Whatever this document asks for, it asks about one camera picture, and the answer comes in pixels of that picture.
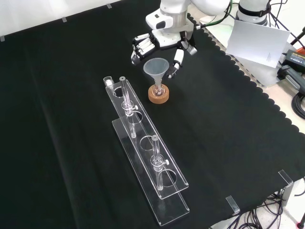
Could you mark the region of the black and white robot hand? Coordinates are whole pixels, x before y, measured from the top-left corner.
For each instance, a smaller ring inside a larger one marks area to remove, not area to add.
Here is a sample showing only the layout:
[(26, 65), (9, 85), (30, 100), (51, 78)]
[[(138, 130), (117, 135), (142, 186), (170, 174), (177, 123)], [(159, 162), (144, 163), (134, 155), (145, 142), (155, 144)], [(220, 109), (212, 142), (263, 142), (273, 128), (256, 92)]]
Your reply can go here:
[(197, 53), (194, 37), (191, 36), (188, 39), (187, 35), (188, 33), (186, 31), (170, 33), (165, 32), (163, 29), (159, 29), (135, 37), (132, 41), (132, 64), (139, 64), (157, 50), (175, 48), (176, 53), (173, 63), (166, 72), (168, 78), (173, 78), (176, 75), (176, 72), (182, 67), (184, 52), (187, 51), (190, 55)]

